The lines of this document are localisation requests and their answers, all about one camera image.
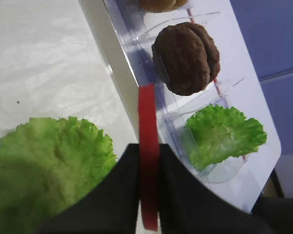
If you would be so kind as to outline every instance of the lettuce leaf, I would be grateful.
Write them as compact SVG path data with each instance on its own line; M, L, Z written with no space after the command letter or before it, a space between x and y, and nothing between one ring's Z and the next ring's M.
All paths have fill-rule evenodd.
M208 165L220 163L228 157L239 157L257 152L267 141L263 125L254 118L246 119L238 109L210 104L197 111L186 123L198 150L187 151L194 168L204 170Z
M95 188L115 159L111 138L85 119L18 126L0 140L0 234L32 234Z

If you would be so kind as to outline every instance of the clear plastic tray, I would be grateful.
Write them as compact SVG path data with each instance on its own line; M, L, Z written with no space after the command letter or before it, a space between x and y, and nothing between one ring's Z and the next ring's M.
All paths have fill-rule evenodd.
M246 156L230 157L199 172L191 165L182 142L185 142L186 138L187 147L199 152L192 133L185 128L186 120L210 103L230 107L229 99L225 95L226 91L243 78L215 80L204 91L188 97L179 96L169 91L159 79L151 50L156 36L163 28L185 21L194 21L208 30L208 22L217 20L217 16L221 13L211 12L192 16L191 1L176 11L160 14L141 10L135 0L104 0L104 2L136 81L140 86L155 84L156 115L161 141L171 146L183 164L200 181L222 183L233 178L246 160Z

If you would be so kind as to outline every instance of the plastic compartment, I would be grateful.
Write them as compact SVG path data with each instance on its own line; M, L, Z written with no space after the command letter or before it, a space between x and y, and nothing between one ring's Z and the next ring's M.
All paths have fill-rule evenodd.
M138 84L143 86L155 83L157 122L161 141L171 146L183 164L200 181L208 180L210 183L221 183L233 178L246 160L245 156L230 157L222 163L210 165L204 171L199 172L192 167L181 137L183 137L183 142L186 138L187 147L199 151L194 143L192 133L185 128L186 120L195 111L210 103L229 107L230 102L224 94L235 85L233 82L236 81L232 81L235 79L212 82L204 91L188 97L176 95L169 91L159 79L153 64L151 50L156 36L163 28L194 20L208 30L208 22L217 20L220 12L189 17L190 9L184 7L173 12L155 14L142 11L135 0L105 0L105 4ZM222 92L222 86L226 87L227 90Z

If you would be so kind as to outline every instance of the red handle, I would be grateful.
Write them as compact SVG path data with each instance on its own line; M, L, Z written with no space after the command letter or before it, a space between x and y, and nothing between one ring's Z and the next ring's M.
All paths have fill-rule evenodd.
M154 84L139 88L141 210L145 229L157 231L160 148Z

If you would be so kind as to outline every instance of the food item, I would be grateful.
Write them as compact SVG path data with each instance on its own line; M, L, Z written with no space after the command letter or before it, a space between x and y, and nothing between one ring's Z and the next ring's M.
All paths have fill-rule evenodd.
M164 28L152 46L160 79L175 94L204 90L220 71L220 55L205 28L184 22Z
M173 11L187 3L188 0L139 0L139 6L146 11L160 13Z
M198 151L185 142L190 162L199 171L220 163L228 157L239 157L257 152L267 141L263 125L234 107L229 109L210 104L197 111L186 123L191 130Z
M32 234L115 165L112 140L75 117L31 118L0 139L0 234Z

